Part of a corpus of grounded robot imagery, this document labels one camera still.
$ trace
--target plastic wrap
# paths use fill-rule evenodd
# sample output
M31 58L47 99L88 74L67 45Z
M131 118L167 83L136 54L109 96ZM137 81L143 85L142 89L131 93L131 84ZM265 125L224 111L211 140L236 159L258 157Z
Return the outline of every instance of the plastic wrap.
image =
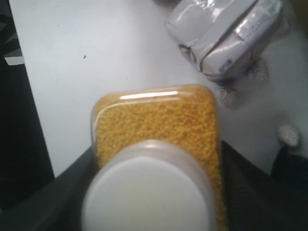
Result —
M281 22L280 0L183 0L167 30L186 59L216 82L241 74Z

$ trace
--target plastic container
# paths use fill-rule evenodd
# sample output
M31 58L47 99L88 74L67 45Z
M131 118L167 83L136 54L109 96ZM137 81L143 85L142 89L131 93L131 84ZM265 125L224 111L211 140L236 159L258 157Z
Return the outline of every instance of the plastic container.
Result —
M188 85L106 95L93 109L92 140L102 169L90 186L85 200L85 231L98 230L95 229L97 226L92 226L95 222L90 222L95 217L93 213L98 214L102 220L102 217L108 218L107 221L110 222L106 221L104 224L114 222L118 212L109 216L110 214L100 210L100 207L107 206L114 208L114 211L122 211L123 205L130 207L130 212L119 216L119 220L110 226L104 226L104 230L108 231L114 228L115 224L127 224L128 220L134 220L128 215L130 213L141 220L137 226L125 225L127 231L138 230L137 227L151 230L153 223L147 217L156 218L156 224L162 225L154 226L157 229L160 227L165 230L164 225L173 224L168 230L187 230L179 227L176 229L175 224L178 223L174 221L177 219L173 218L190 213L199 214L204 220L187 220L188 223L185 224L191 225L184 226L186 228L190 227L194 231L227 230L216 102L210 90L199 85ZM171 177L175 169L181 173L181 177ZM153 197L140 185L147 185L152 188L153 194L158 195ZM197 198L193 192L198 192L201 196ZM170 194L174 194L175 201L177 196L183 199L192 198L192 204L198 201L196 204L203 205L205 210L196 212L195 207L187 207L188 205L181 207L182 210L177 209L177 203L170 200L173 198ZM162 204L165 209L159 207L161 212L158 208L152 211L155 206L149 203L158 198L164 198ZM159 214L166 211L167 207L171 208L167 216L170 219L159 219ZM122 227L116 226L116 230L121 231Z
M181 53L213 82L235 78L282 24L280 0L182 0L167 21Z

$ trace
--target yellow seeds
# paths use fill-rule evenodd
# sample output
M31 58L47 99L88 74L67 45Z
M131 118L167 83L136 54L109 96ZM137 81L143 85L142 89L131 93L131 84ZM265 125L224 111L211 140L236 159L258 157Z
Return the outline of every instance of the yellow seeds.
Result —
M189 85L109 94L94 107L93 131L101 167L122 149L144 140L166 141L188 151L211 180L218 230L228 230L216 103L208 89Z

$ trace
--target dark background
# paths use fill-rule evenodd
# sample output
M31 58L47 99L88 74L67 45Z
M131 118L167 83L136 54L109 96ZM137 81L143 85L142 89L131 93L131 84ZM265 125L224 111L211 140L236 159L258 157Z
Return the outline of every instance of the dark background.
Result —
M0 0L0 213L54 179L25 65L4 57L21 53L8 4Z

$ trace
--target white lid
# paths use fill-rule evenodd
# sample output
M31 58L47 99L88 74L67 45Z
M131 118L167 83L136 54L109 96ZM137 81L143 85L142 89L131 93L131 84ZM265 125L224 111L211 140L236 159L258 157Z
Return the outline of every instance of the white lid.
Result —
M96 175L83 231L214 231L214 196L199 164L161 141L122 150Z

